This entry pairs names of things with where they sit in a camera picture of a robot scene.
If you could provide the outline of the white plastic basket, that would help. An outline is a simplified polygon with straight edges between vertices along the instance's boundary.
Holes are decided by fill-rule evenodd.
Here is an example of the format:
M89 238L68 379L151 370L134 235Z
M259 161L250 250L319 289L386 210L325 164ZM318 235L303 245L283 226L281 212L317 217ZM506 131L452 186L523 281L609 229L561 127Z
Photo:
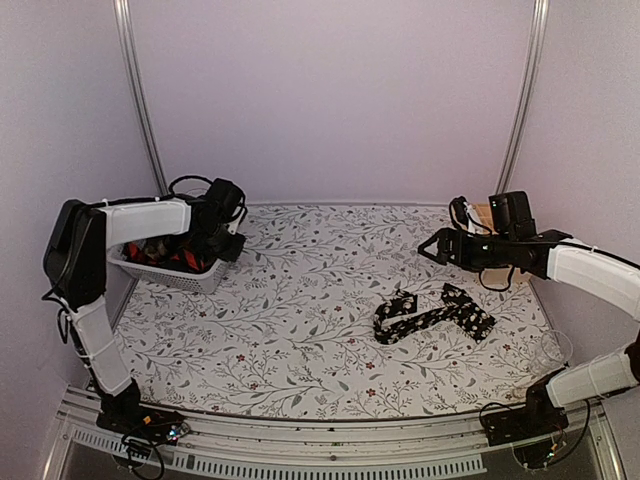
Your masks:
M107 251L107 260L112 265L120 267L135 279L203 294L214 293L230 268L229 262L220 260L217 260L207 272L202 274L141 265L126 260L122 253L121 246L115 246L109 249Z

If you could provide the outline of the black white floral tie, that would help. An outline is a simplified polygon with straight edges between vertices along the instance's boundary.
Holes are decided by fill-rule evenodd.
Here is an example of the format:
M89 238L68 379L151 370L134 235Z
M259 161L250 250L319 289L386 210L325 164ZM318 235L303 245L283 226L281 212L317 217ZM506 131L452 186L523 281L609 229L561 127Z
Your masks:
M496 319L483 310L463 289L445 283L441 307L418 312L418 295L398 289L373 314L374 339L382 345L396 344L409 335L441 322L458 326L476 344L493 331Z

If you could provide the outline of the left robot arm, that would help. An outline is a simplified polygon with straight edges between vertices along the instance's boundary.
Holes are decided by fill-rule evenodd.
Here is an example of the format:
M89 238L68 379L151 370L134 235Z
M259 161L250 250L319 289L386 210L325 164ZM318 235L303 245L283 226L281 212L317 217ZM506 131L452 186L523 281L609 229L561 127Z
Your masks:
M177 428L177 412L145 407L119 353L106 309L107 261L133 277L195 293L212 293L246 238L238 228L247 214L245 193L233 182L208 180L199 196L173 185L161 197L77 199L61 207L43 259L50 288L42 297L59 305L58 330L74 344L101 402L99 426L116 432L158 435Z

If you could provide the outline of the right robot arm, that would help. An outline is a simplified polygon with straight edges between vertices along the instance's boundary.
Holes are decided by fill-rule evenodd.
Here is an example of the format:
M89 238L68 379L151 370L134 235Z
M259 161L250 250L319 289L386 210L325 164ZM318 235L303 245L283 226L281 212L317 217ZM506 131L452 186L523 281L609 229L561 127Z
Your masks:
M523 191L492 195L493 230L478 234L452 224L418 247L420 255L465 271L515 267L540 279L570 285L639 317L639 267L585 245L559 230L537 232ZM541 376L526 391L524 406L481 419L492 446L550 434L568 425L573 403L624 393L639 385L639 344Z

